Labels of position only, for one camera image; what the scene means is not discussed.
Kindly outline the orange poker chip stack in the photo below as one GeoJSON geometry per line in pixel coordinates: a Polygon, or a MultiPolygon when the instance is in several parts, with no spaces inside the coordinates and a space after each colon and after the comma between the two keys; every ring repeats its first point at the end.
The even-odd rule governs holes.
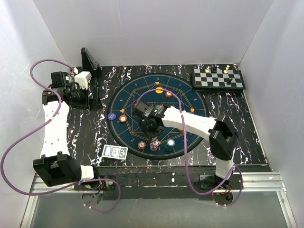
{"type": "Polygon", "coordinates": [[[140,141],[138,142],[138,148],[140,150],[144,149],[146,147],[146,143],[144,141],[140,141]]]}

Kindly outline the yellow big blind button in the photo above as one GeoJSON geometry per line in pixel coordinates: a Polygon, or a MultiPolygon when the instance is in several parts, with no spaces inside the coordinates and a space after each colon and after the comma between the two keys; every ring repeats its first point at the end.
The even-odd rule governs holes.
{"type": "Polygon", "coordinates": [[[162,87],[157,87],[155,92],[158,93],[158,94],[161,94],[163,92],[162,87]]]}

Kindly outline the purple small blind button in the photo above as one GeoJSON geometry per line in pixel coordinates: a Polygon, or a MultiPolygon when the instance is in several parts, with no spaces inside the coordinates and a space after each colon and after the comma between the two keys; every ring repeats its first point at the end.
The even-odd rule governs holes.
{"type": "Polygon", "coordinates": [[[110,121],[114,120],[115,118],[116,118],[116,114],[115,113],[109,113],[107,115],[107,119],[110,120],[110,121]]]}

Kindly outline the blue white poker chip stack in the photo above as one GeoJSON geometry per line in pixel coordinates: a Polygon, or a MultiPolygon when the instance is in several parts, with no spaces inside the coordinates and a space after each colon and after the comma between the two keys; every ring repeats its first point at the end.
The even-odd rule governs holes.
{"type": "Polygon", "coordinates": [[[158,150],[159,145],[160,145],[160,142],[159,142],[158,140],[156,140],[156,141],[151,141],[151,142],[150,142],[150,150],[151,150],[151,151],[156,151],[156,150],[158,150]]]}

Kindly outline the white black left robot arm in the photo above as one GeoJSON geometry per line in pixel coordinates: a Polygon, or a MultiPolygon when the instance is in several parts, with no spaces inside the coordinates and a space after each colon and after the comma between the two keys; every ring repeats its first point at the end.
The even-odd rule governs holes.
{"type": "Polygon", "coordinates": [[[70,108],[97,110],[97,87],[93,89],[93,97],[89,97],[91,77],[90,72],[83,71],[69,81],[66,72],[54,72],[51,85],[42,93],[45,120],[51,122],[45,126],[42,151],[40,158],[33,161],[33,168],[49,187],[76,181],[85,181],[91,190],[100,187],[97,170],[91,165],[80,165],[70,156],[67,147],[66,124],[70,108]]]}

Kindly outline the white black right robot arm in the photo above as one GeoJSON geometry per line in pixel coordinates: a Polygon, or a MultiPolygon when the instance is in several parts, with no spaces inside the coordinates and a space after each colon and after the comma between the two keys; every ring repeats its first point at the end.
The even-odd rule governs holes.
{"type": "Polygon", "coordinates": [[[219,118],[203,117],[166,104],[148,105],[144,102],[135,105],[133,114],[140,118],[139,125],[148,139],[160,135],[165,127],[170,127],[207,140],[216,158],[215,184],[221,189],[231,185],[229,172],[233,166],[238,133],[224,115],[219,118]]]}

